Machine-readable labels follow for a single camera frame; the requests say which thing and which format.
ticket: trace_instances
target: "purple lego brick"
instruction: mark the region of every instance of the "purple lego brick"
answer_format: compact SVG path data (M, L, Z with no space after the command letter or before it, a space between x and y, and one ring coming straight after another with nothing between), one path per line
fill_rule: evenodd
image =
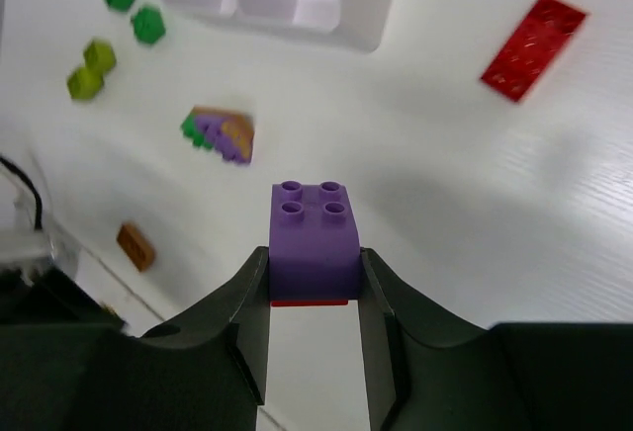
M269 242L270 301L358 298L360 240L344 186L273 185Z
M195 124L196 128L205 134L205 141L212 144L214 149L222 154L225 161L234 161L238 164L249 163L250 157L244 158L239 148L223 133L222 126L226 120L227 117L198 115L195 119Z

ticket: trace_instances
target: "cable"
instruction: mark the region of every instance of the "cable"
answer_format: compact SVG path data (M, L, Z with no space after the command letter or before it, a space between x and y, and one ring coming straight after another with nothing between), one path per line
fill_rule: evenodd
M24 183L24 185L29 188L29 190L33 194L33 197L35 197L35 199L36 199L36 219L35 219L35 222L34 222L34 229L35 230L41 230L42 229L42 210L43 210L42 197L40 197L40 193L36 189L36 186L33 184L31 179L29 178L29 176L27 176L22 169L20 169L18 166L16 166L13 162L11 162L6 157L0 155L0 163L4 167L6 167L7 170L11 174L13 174L17 178L19 178Z

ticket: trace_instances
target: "white table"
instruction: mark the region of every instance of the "white table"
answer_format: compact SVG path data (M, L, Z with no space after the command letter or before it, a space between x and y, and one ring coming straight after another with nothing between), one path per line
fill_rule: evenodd
M362 244L477 324L632 320L633 0L569 1L588 23L516 106L478 77L533 0L394 0L370 55L169 11L144 48L101 0L6 0L2 149L37 159L54 215L165 317L267 244L271 184L333 179ZM94 36L119 65L71 103ZM255 115L250 167L181 137L205 104ZM144 275L115 242L128 218L158 252ZM368 428L357 323L353 305L273 310L266 407L289 429Z

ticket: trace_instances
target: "brown block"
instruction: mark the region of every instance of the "brown block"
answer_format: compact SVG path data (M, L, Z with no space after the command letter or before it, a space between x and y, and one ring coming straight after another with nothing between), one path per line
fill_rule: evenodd
M142 236L142 233L133 223L127 221L121 225L117 235L117 243L140 272L145 271L154 262L156 252L153 246Z

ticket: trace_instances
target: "red block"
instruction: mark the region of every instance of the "red block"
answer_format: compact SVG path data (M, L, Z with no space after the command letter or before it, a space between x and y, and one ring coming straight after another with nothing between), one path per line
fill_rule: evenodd
M348 300L335 301L271 301L271 307L302 307L306 305L347 305Z
M538 0L482 75L519 102L579 28L587 13L559 0Z

